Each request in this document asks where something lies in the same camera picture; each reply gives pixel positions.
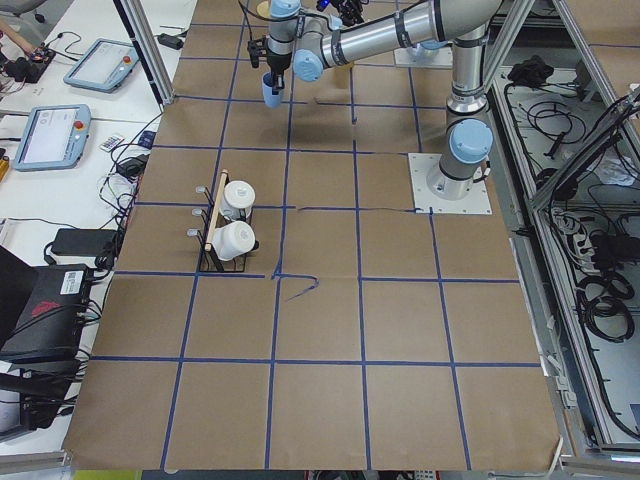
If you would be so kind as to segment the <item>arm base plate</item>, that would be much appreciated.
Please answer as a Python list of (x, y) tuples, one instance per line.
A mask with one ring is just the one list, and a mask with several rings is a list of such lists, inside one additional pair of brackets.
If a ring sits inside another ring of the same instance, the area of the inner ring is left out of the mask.
[(408, 154), (414, 210), (423, 214), (491, 215), (481, 168), (471, 179), (452, 180), (441, 171), (440, 159), (440, 154)]
[(444, 46), (436, 50), (423, 48), (400, 48), (394, 52), (397, 67), (451, 69), (453, 63), (452, 49)]

